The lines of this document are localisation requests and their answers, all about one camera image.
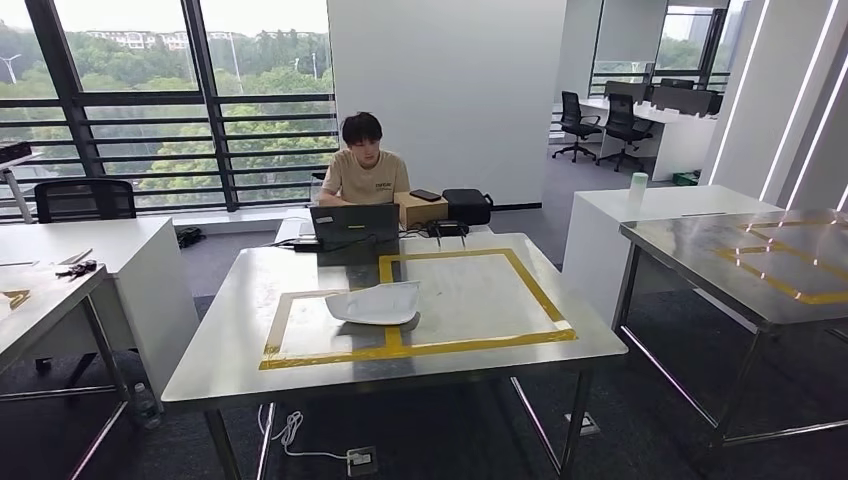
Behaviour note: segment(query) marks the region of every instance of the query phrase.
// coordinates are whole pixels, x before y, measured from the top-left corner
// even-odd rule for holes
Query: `black case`
[[[442,192],[448,201],[448,218],[466,225],[485,225],[492,218],[492,197],[473,188],[453,188]]]
[[[32,155],[29,142],[0,142],[0,162],[9,162]]]

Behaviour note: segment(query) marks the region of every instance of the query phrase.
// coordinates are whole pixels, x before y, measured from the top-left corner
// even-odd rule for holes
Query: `sky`
[[[180,0],[54,0],[65,31],[184,31]],[[2,0],[0,20],[31,29],[24,0]],[[256,35],[262,30],[327,31],[325,0],[201,0],[206,30]]]

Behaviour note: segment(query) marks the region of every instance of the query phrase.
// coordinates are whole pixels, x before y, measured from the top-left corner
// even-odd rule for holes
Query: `cardboard box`
[[[395,194],[395,203],[400,206],[400,224],[406,229],[419,223],[423,226],[430,220],[448,218],[448,201],[444,198],[428,202],[403,192]]]

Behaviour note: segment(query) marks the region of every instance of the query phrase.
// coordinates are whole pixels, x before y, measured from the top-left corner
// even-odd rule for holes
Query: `power adapter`
[[[324,245],[321,241],[314,238],[301,238],[291,242],[289,245],[294,247],[294,251],[298,253],[320,253],[324,250]]]

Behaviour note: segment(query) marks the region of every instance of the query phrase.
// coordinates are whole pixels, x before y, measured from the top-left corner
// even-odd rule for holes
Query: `led light strip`
[[[795,182],[795,188],[792,189],[792,195],[789,196],[789,203],[786,204],[786,209],[792,208],[792,203],[795,201],[795,194],[798,193],[798,188],[801,187],[801,181],[804,179],[804,174],[807,173],[807,166],[810,164],[810,159],[816,151],[816,145],[819,143],[824,126],[827,124],[827,119],[830,117],[830,110],[836,102],[836,97],[839,95],[839,90],[842,88],[842,81],[845,80],[845,72],[848,71],[848,55],[845,56],[845,61],[842,62],[842,70],[839,71],[839,77],[836,79],[836,85],[833,86],[833,91],[830,92],[830,98],[827,100],[827,106],[824,109],[819,127],[816,129],[816,134],[813,136],[813,143],[810,144],[810,149],[807,151],[807,157],[804,159],[804,165],[801,167],[801,173],[798,174],[798,181]],[[839,209],[842,209],[842,204],[845,203],[845,195],[848,194],[848,187],[845,189],[845,194],[842,195],[842,201],[839,202]]]
[[[842,200],[839,201],[839,205],[836,206],[838,211],[842,211],[842,207],[845,206],[845,199],[848,198],[848,185],[845,185],[845,192],[842,193]]]
[[[827,37],[827,31],[830,30],[830,22],[833,20],[833,14],[836,13],[837,5],[839,5],[839,0],[832,0],[830,2],[830,10],[828,10],[827,18],[824,20],[822,32],[819,35],[819,41],[816,43],[816,49],[813,50],[813,56],[810,58],[810,64],[807,66],[807,72],[804,74],[804,81],[801,82],[801,89],[798,90],[798,96],[795,97],[795,105],[792,107],[792,113],[789,114],[789,121],[786,122],[786,128],[783,130],[783,136],[780,138],[780,143],[777,145],[777,152],[774,154],[774,160],[771,162],[771,168],[769,168],[769,173],[766,175],[766,182],[763,184],[763,191],[760,192],[761,202],[766,196],[766,191],[768,190],[769,183],[771,183],[771,177],[774,174],[774,169],[777,167],[777,161],[780,159],[780,154],[783,153],[783,147],[786,145],[787,137],[789,137],[789,130],[795,122],[795,115],[798,113],[798,108],[801,106],[801,100],[804,98],[804,93],[806,93],[807,90],[807,84],[810,81],[810,77],[813,75],[813,69],[816,67],[816,62],[818,62],[821,47],[824,44],[825,37]]]
[[[736,115],[736,107],[739,105],[739,97],[742,93],[742,87],[745,86],[745,79],[748,78],[748,67],[751,66],[751,58],[754,56],[754,49],[757,48],[757,41],[760,39],[760,31],[763,29],[763,22],[766,19],[766,12],[771,4],[771,0],[765,0],[763,11],[760,12],[760,18],[757,20],[757,28],[754,30],[754,39],[751,41],[751,50],[748,51],[748,57],[745,59],[745,67],[742,69],[742,78],[739,79],[739,88],[736,89],[736,95],[733,97],[733,104],[730,106],[730,115],[727,117],[727,125],[724,128],[724,133],[721,136],[721,143],[718,146],[716,161],[713,164],[713,171],[710,173],[710,181],[707,185],[713,184],[715,174],[718,171],[718,164],[721,161],[721,155],[724,153],[724,145],[727,142],[727,135],[730,133],[730,126],[733,124],[733,117]]]

